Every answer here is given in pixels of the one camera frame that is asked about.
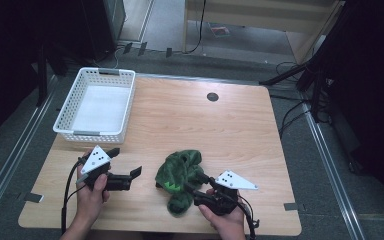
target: black cable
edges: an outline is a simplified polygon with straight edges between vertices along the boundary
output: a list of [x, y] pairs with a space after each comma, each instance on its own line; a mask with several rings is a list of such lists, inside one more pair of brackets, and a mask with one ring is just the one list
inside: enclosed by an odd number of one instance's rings
[[202, 39], [202, 22], [204, 21], [204, 13], [205, 13], [205, 4], [206, 3], [207, 3], [207, 0], [204, 0], [204, 6], [202, 7], [201, 24], [199, 26], [199, 41], [198, 41], [198, 44], [196, 45], [196, 47], [194, 49], [192, 49], [191, 51], [187, 51], [184, 54], [193, 53], [198, 48], [199, 44], [201, 44], [201, 39]]
[[67, 203], [68, 203], [68, 191], [70, 190], [70, 183], [71, 178], [73, 177], [73, 173], [76, 170], [77, 166], [79, 165], [80, 161], [77, 161], [73, 168], [70, 171], [70, 174], [68, 175], [67, 185], [65, 186], [65, 193], [64, 193], [64, 204], [61, 209], [61, 235], [65, 233], [67, 230]]
[[279, 136], [280, 136], [280, 139], [282, 139], [282, 135], [283, 135], [283, 131], [285, 130], [285, 120], [286, 120], [286, 117], [289, 115], [290, 112], [292, 112], [295, 108], [297, 108], [299, 105], [303, 104], [305, 102], [305, 100], [302, 100], [300, 101], [298, 104], [296, 104], [295, 106], [293, 106], [291, 109], [289, 109], [285, 116], [283, 116], [283, 119], [282, 119], [282, 126], [281, 128], [279, 129]]
[[[291, 66], [291, 68], [289, 69], [289, 71], [292, 70], [293, 68], [295, 68], [295, 67], [298, 66], [298, 64], [296, 64], [295, 62], [281, 62], [281, 63], [279, 63], [279, 64], [276, 65], [276, 73], [277, 73], [277, 75], [280, 75], [280, 73], [279, 73], [279, 67], [280, 67], [280, 65], [282, 65], [282, 64], [286, 64], [286, 63], [292, 63], [292, 64], [293, 64], [293, 65]], [[292, 77], [293, 77], [295, 80], [298, 80], [298, 78], [296, 78], [295, 75], [292, 75]], [[288, 80], [288, 81], [291, 81], [291, 82], [295, 82], [294, 80], [289, 79], [289, 78], [286, 78], [285, 80]]]
[[77, 189], [76, 191], [72, 192], [72, 193], [70, 194], [70, 196], [68, 196], [68, 198], [67, 198], [67, 202], [68, 202], [68, 200], [70, 200], [71, 196], [73, 196], [73, 195], [74, 195], [75, 193], [77, 193], [78, 191], [82, 190], [84, 187], [86, 187], [86, 184], [83, 185], [83, 187], [81, 187], [81, 188]]

